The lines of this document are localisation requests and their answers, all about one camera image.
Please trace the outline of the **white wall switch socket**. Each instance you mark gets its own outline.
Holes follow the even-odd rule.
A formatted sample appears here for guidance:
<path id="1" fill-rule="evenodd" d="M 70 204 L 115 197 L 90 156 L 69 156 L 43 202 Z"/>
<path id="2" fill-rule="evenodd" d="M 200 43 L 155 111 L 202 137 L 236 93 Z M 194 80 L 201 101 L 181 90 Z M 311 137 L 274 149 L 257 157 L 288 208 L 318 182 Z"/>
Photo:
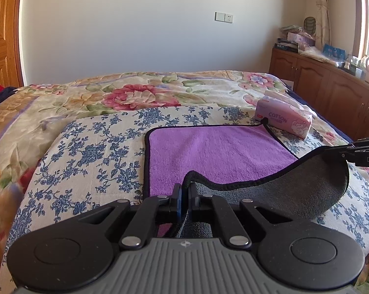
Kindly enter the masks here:
<path id="1" fill-rule="evenodd" d="M 222 12 L 215 12 L 214 20 L 231 24 L 233 23 L 233 15 Z"/>

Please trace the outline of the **pink cotton tissue pack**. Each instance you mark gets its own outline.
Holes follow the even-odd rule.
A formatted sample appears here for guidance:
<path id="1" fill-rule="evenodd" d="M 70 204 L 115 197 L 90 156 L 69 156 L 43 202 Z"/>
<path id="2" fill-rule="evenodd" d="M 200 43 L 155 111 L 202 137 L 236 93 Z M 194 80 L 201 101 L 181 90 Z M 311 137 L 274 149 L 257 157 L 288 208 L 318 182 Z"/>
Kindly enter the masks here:
<path id="1" fill-rule="evenodd" d="M 267 90 L 257 101 L 254 117 L 258 121 L 267 119 L 268 125 L 305 139 L 315 113 L 287 95 Z"/>

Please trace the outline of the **wooden door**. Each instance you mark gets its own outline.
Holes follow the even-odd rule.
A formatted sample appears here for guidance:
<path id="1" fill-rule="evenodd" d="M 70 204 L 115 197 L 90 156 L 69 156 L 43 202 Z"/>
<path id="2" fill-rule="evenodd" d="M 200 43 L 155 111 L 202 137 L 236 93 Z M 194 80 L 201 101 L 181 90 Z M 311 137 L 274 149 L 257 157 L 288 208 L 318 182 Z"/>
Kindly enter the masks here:
<path id="1" fill-rule="evenodd" d="M 23 86 L 19 47 L 20 0 L 0 0 L 0 86 Z"/>

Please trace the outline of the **purple and grey towel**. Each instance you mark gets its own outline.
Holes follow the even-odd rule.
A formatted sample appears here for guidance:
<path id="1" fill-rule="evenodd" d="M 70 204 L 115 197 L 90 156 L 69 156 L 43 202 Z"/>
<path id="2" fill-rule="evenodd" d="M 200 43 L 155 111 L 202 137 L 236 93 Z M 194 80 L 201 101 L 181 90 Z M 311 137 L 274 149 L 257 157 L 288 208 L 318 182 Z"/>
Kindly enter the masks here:
<path id="1" fill-rule="evenodd" d="M 238 204 L 313 220 L 349 186 L 347 162 L 325 146 L 296 157 L 265 124 L 160 127 L 145 135 L 144 197 L 195 184 Z"/>

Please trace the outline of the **blue floral white sheet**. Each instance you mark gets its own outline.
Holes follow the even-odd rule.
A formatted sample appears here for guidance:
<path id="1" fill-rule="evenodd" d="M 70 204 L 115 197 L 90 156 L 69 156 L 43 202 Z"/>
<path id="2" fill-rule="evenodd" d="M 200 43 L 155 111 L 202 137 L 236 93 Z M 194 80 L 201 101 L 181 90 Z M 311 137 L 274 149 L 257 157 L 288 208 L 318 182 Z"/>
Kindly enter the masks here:
<path id="1" fill-rule="evenodd" d="M 6 267 L 6 252 L 20 236 L 65 220 L 118 198 L 137 204 L 143 192 L 144 136 L 155 127 L 255 125 L 255 110 L 237 107 L 169 107 L 121 111 L 83 118 L 64 127 L 43 156 L 26 190 L 6 242 L 0 275 L 14 284 Z M 305 140 L 272 129 L 297 157 L 321 145 L 334 145 L 326 123 L 311 127 Z M 369 253 L 369 174 L 349 165 L 349 188 L 344 197 L 315 221 L 356 239 Z"/>

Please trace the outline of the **floral beige bed blanket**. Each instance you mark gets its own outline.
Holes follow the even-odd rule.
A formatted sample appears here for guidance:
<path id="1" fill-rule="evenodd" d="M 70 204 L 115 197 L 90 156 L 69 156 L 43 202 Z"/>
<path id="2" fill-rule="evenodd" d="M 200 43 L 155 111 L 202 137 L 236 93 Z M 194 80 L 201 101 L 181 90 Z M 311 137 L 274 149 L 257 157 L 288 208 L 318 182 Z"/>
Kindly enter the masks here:
<path id="1" fill-rule="evenodd" d="M 32 84 L 0 98 L 0 272 L 12 224 L 38 163 L 71 122 L 147 108 L 255 110 L 267 90 L 311 108 L 271 74 L 232 70 L 128 72 L 67 84 Z M 0 275 L 2 281 L 6 276 Z M 4 290 L 0 285 L 0 293 L 13 292 L 9 285 Z"/>

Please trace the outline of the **beige patterned curtain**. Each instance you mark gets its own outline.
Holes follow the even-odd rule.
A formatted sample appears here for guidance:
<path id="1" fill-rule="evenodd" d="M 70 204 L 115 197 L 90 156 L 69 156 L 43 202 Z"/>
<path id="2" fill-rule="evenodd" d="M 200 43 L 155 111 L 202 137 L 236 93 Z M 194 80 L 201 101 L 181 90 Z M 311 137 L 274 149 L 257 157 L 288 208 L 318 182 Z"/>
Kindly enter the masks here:
<path id="1" fill-rule="evenodd" d="M 329 17 L 329 0 L 315 0 L 317 13 L 316 31 L 315 31 L 315 46 L 323 50 L 325 44 L 331 42 L 331 24 Z"/>

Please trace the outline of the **wooden side cabinet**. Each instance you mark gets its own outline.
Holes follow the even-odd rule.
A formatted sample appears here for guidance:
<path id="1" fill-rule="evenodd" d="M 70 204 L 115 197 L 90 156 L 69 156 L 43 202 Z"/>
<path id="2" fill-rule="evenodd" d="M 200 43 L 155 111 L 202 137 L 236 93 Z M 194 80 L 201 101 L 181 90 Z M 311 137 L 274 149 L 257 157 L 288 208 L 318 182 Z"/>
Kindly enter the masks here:
<path id="1" fill-rule="evenodd" d="M 269 73 L 351 139 L 369 137 L 369 84 L 298 53 L 273 48 Z"/>

